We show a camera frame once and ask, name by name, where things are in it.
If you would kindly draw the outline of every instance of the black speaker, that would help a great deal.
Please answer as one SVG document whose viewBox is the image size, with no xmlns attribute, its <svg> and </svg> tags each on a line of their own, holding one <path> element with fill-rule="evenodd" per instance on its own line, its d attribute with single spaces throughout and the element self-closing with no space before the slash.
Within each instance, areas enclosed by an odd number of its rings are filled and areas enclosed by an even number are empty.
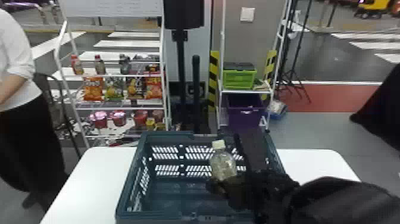
<svg viewBox="0 0 400 224">
<path fill-rule="evenodd" d="M 204 0 L 164 0 L 165 28 L 189 30 L 204 26 Z"/>
</svg>

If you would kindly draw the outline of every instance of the table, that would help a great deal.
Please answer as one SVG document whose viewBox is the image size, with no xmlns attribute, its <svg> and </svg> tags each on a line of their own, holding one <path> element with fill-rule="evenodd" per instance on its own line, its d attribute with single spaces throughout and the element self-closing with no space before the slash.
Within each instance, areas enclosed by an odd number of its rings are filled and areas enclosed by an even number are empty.
<svg viewBox="0 0 400 224">
<path fill-rule="evenodd" d="M 79 161 L 40 224 L 113 224 L 136 148 L 96 147 Z M 322 176 L 360 181 L 332 150 L 278 150 L 286 173 L 305 183 Z"/>
</svg>

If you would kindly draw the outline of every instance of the black pants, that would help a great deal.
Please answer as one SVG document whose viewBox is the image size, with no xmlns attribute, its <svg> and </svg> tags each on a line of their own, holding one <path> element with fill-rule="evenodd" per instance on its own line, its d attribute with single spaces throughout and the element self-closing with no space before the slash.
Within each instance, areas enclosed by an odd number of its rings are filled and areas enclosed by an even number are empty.
<svg viewBox="0 0 400 224">
<path fill-rule="evenodd" d="M 67 178 L 64 168 L 60 142 L 42 95 L 0 112 L 0 177 L 5 182 L 20 191 L 28 192 L 32 186 L 42 192 L 57 191 Z"/>
</svg>

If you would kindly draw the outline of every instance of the plastic bottle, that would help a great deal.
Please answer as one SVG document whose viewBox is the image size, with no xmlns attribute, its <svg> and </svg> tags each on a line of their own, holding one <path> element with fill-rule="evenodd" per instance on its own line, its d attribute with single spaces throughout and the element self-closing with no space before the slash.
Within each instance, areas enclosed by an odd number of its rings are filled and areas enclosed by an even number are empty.
<svg viewBox="0 0 400 224">
<path fill-rule="evenodd" d="M 99 54 L 95 55 L 95 68 L 97 74 L 106 74 L 104 61 Z"/>
<path fill-rule="evenodd" d="M 233 156 L 225 151 L 225 141 L 214 141 L 212 147 L 215 150 L 214 155 L 210 158 L 212 176 L 218 181 L 236 176 L 236 162 Z"/>
<path fill-rule="evenodd" d="M 121 58 L 120 55 L 120 63 L 121 63 L 121 74 L 129 74 L 132 69 L 132 65 L 130 64 L 130 58 L 124 55 L 124 58 Z"/>
<path fill-rule="evenodd" d="M 80 62 L 76 54 L 71 55 L 71 66 L 75 74 L 81 75 L 85 73 L 82 63 Z"/>
</svg>

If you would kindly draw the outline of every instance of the red floor mat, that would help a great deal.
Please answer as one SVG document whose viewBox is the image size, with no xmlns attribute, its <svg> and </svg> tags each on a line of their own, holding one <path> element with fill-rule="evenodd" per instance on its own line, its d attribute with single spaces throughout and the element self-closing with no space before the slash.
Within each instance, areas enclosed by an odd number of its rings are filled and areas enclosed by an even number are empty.
<svg viewBox="0 0 400 224">
<path fill-rule="evenodd" d="M 312 103 L 307 101 L 304 93 L 299 90 L 303 98 L 291 88 L 282 91 L 280 99 L 285 102 L 290 112 L 356 112 L 371 97 L 379 86 L 367 85 L 304 85 L 311 97 Z"/>
</svg>

